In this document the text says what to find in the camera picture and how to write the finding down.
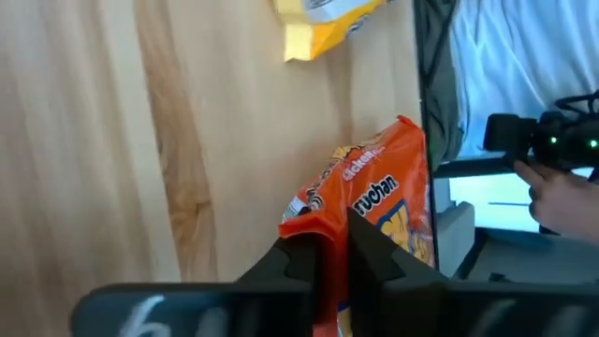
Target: yellow package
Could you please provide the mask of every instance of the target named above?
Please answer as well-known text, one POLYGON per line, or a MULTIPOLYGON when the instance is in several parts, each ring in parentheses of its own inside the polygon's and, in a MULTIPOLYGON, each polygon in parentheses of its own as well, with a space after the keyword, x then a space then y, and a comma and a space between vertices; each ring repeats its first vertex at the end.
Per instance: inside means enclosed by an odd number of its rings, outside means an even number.
POLYGON ((386 1, 274 0, 285 24, 285 60, 313 60, 358 30, 386 1))

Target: wooden wall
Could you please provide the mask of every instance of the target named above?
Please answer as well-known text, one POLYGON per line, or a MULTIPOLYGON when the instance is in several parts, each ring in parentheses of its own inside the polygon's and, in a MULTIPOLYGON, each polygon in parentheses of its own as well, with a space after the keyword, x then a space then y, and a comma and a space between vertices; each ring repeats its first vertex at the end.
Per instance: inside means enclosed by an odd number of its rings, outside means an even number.
POLYGON ((0 1, 0 330, 94 287, 230 281, 334 147, 419 119, 412 9, 282 63, 270 1, 0 1))

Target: plastic bag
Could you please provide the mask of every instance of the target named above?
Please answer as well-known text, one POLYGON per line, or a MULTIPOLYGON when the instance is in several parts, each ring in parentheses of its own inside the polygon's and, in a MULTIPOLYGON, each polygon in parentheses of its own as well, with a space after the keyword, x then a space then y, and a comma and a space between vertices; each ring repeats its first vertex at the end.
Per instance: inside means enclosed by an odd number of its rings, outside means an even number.
POLYGON ((372 139, 333 153, 322 173, 301 188, 285 210, 279 234, 319 233, 324 244, 325 308, 314 336, 351 336, 347 302, 347 216, 356 210, 391 240, 434 265, 429 176, 422 130, 408 118, 372 139), (311 212, 298 216, 302 207, 311 212))
POLYGON ((386 0, 275 0, 285 60, 309 61, 343 42, 386 0))

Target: orange ramen package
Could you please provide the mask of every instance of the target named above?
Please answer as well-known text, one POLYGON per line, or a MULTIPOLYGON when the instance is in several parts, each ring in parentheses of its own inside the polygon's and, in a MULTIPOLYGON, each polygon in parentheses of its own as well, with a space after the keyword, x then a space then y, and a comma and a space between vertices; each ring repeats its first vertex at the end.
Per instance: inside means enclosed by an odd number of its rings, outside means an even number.
POLYGON ((347 289, 347 208, 353 208, 405 251, 434 265, 429 175, 422 130, 400 116, 372 139, 340 147, 322 173, 285 210, 279 234, 321 234, 324 244, 322 322, 314 336, 351 336, 347 289), (311 212, 298 215, 304 207, 311 212))

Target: video camera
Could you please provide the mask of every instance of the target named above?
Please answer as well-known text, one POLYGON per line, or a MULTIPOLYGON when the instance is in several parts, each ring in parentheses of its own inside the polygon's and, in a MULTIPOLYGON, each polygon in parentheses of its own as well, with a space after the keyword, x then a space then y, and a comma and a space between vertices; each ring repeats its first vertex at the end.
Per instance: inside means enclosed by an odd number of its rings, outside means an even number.
POLYGON ((599 168, 599 113, 594 108, 597 99, 599 91, 560 99, 555 106, 561 111, 544 112, 538 121, 514 114, 492 114, 484 148, 516 158, 526 158, 532 149, 537 162, 564 171, 599 168), (588 111, 573 106, 584 101, 588 111))

